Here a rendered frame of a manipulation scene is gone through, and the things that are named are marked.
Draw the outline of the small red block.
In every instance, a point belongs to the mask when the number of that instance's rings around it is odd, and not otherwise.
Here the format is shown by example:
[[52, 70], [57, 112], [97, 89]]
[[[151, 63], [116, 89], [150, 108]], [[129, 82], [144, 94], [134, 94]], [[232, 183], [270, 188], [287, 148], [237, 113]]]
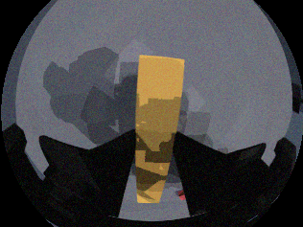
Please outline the small red block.
[[181, 201], [183, 201], [183, 199], [186, 199], [185, 198], [185, 193], [183, 193], [183, 192], [185, 192], [185, 191], [182, 190], [182, 191], [178, 192], [178, 197], [181, 198]]

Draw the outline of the yellow bar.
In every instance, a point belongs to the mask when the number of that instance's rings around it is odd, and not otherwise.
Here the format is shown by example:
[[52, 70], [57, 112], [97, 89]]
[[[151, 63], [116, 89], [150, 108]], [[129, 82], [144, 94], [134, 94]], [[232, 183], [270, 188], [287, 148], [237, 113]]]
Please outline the yellow bar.
[[136, 82], [137, 202], [159, 203], [174, 153], [185, 59], [139, 56]]

